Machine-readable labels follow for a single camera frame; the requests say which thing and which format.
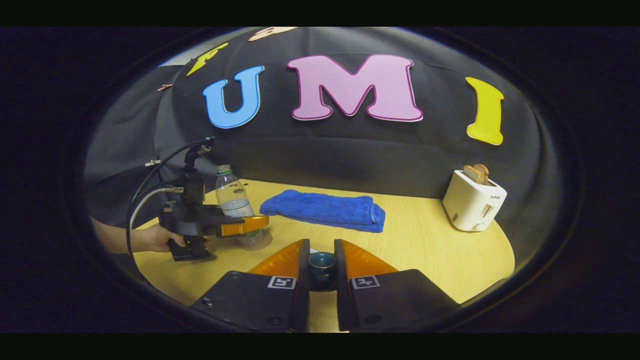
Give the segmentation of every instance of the plastic water bottle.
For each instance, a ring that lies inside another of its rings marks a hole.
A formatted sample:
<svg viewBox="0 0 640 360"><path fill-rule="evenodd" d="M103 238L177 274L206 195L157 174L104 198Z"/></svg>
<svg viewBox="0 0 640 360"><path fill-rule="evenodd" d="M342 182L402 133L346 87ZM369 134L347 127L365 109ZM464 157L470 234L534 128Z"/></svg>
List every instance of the plastic water bottle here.
<svg viewBox="0 0 640 360"><path fill-rule="evenodd" d="M252 217L253 209L240 180L234 175L230 165L220 165L216 169L216 197L222 212L228 217ZM240 245L252 246L262 241L260 229L239 235Z"/></svg>

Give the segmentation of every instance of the folded towel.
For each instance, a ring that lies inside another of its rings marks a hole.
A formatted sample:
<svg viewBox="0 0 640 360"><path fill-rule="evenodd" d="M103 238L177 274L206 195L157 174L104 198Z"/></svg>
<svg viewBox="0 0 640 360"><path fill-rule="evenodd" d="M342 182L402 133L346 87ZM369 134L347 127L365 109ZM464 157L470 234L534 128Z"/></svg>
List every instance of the folded towel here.
<svg viewBox="0 0 640 360"><path fill-rule="evenodd" d="M260 213L371 233L382 232L386 217L370 196L337 197L296 190L285 190L263 202Z"/></svg>

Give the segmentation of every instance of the white toaster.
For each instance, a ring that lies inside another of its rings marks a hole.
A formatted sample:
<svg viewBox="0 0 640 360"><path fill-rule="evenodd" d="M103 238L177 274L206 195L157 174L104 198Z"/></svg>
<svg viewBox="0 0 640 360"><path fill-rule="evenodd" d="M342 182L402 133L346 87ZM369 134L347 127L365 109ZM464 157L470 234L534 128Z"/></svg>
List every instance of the white toaster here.
<svg viewBox="0 0 640 360"><path fill-rule="evenodd" d="M442 204L459 230L485 230L502 207L507 191L491 179L488 182L478 184L462 170L454 170Z"/></svg>

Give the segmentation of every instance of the blue letter u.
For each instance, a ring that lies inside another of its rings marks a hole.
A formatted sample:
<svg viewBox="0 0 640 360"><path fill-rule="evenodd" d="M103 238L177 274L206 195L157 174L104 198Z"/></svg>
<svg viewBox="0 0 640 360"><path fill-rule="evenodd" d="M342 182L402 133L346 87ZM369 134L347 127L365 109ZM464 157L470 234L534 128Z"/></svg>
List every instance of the blue letter u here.
<svg viewBox="0 0 640 360"><path fill-rule="evenodd" d="M242 107L230 113L225 108L225 94L223 89L227 85L227 80L216 81L202 90L207 100L207 113L209 121L216 127L229 129L240 126L253 119L260 108L260 86L258 85L258 74L264 70L264 66L250 67L238 72L234 76L240 81L242 89Z"/></svg>

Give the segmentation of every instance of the pink letter m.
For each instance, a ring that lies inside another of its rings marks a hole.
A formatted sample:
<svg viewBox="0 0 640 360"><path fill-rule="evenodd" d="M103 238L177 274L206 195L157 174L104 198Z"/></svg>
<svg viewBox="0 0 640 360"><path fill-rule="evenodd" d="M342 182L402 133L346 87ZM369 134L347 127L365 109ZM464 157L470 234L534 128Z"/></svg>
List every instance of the pink letter m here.
<svg viewBox="0 0 640 360"><path fill-rule="evenodd" d="M407 58L371 55L355 74L328 56L298 58L287 66L298 72L300 105L292 111L298 120L319 120L333 113L323 103L322 89L345 115L353 116L371 88L374 88L374 100L367 108L370 116L390 121L422 120L409 76L413 61Z"/></svg>

